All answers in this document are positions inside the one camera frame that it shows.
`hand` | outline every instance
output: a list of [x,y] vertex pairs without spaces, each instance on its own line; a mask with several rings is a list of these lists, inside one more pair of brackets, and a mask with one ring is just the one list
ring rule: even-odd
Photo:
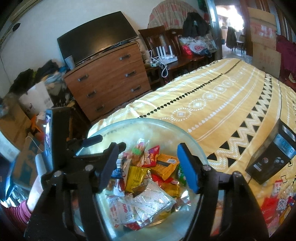
[[27,200],[27,207],[30,212],[33,212],[42,192],[43,192],[43,188],[41,185],[41,179],[40,179],[40,176],[37,176],[32,186],[32,189],[30,191],[29,198]]

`floor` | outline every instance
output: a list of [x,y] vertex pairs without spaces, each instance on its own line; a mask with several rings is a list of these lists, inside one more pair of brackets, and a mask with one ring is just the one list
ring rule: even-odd
[[248,64],[252,64],[252,57],[246,55],[246,51],[241,54],[240,49],[236,49],[236,51],[231,51],[226,45],[222,45],[222,53],[223,53],[223,58],[238,58],[242,61],[245,61]]

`air conditioner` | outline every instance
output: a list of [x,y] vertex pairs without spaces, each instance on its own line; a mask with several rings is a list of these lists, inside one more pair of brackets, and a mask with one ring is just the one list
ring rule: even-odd
[[27,11],[29,11],[36,4],[40,3],[42,0],[23,0],[12,12],[9,20],[12,23],[17,22]]

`bed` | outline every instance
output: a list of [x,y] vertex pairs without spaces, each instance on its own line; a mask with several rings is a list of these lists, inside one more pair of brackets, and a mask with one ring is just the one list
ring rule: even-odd
[[270,196],[275,180],[282,189],[295,178],[296,157],[263,185],[245,168],[280,118],[296,132],[295,92],[263,71],[239,60],[201,67],[100,120],[89,136],[130,118],[155,118],[187,131],[217,171],[240,171],[258,203]]

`tv screen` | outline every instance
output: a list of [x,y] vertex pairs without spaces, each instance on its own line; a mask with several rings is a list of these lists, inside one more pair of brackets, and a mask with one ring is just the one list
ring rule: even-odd
[[137,34],[122,12],[96,18],[57,39],[63,59],[71,56],[75,64]]

